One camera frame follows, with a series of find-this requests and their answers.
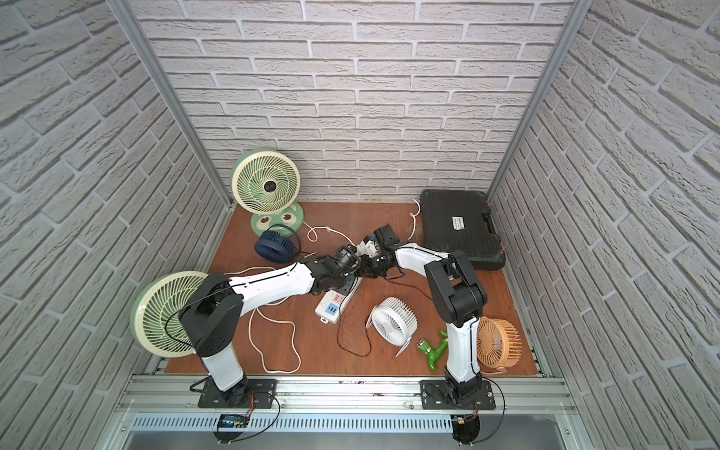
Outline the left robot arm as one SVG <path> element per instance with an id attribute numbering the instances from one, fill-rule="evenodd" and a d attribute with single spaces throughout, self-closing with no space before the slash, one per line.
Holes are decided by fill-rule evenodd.
<path id="1" fill-rule="evenodd" d="M 337 290 L 354 273 L 357 261 L 356 247 L 344 246 L 334 255 L 307 256 L 257 276 L 208 276 L 180 309 L 178 320 L 215 388 L 225 393 L 245 385 L 233 346 L 243 315 L 285 297 Z"/>

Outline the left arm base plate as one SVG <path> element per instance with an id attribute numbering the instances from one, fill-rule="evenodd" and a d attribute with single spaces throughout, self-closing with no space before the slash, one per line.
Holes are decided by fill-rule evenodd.
<path id="1" fill-rule="evenodd" d="M 275 404 L 277 379 L 247 378 L 227 391 L 221 391 L 212 379 L 200 391 L 201 409 L 270 410 Z"/>

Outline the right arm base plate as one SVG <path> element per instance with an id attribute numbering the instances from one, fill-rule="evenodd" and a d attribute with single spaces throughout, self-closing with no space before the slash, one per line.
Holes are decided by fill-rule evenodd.
<path id="1" fill-rule="evenodd" d="M 496 401 L 488 379 L 455 384 L 451 380 L 427 379 L 419 382 L 424 410 L 493 411 Z"/>

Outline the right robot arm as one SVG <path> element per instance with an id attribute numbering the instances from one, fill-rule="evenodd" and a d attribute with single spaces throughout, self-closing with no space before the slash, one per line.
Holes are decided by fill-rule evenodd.
<path id="1" fill-rule="evenodd" d="M 385 249 L 376 257 L 361 256 L 354 273 L 363 278 L 379 278 L 392 268 L 426 278 L 435 311 L 447 324 L 448 396 L 457 404 L 468 401 L 481 387 L 477 330 L 488 301 L 476 270 L 462 251 L 446 253 L 409 243 Z"/>

